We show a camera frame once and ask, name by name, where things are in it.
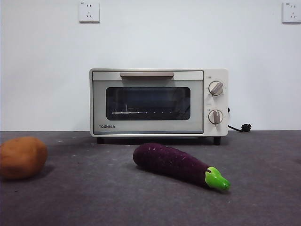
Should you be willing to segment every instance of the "toy eggplant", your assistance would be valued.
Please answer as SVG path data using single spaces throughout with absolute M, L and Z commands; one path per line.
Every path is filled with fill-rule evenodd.
M 146 170 L 169 175 L 196 185 L 228 190 L 230 182 L 213 166 L 188 153 L 157 143 L 139 146 L 133 153 L 134 162 Z

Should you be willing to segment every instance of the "white toaster oven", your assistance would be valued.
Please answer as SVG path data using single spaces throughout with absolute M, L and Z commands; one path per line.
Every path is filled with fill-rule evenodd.
M 214 137 L 228 133 L 226 69 L 90 70 L 91 135 Z

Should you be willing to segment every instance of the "timer knob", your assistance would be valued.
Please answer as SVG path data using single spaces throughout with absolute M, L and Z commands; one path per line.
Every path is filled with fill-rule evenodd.
M 209 121 L 213 124 L 219 124 L 222 122 L 222 112 L 219 110 L 213 110 L 209 113 Z
M 222 93 L 223 91 L 223 84 L 219 81 L 213 81 L 209 85 L 209 92 L 213 96 L 218 96 Z

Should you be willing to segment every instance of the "oven foot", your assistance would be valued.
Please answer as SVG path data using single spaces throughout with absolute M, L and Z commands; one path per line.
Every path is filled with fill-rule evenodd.
M 101 137 L 98 137 L 98 138 L 97 138 L 97 143 L 98 143 L 98 144 L 104 144 L 104 139 L 101 138 Z
M 213 143 L 214 143 L 214 145 L 220 145 L 221 137 L 213 137 Z

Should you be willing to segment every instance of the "potato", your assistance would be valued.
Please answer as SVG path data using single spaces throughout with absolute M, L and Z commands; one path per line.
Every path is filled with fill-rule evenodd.
M 0 175 L 22 179 L 38 174 L 47 159 L 46 145 L 35 137 L 19 137 L 0 146 Z

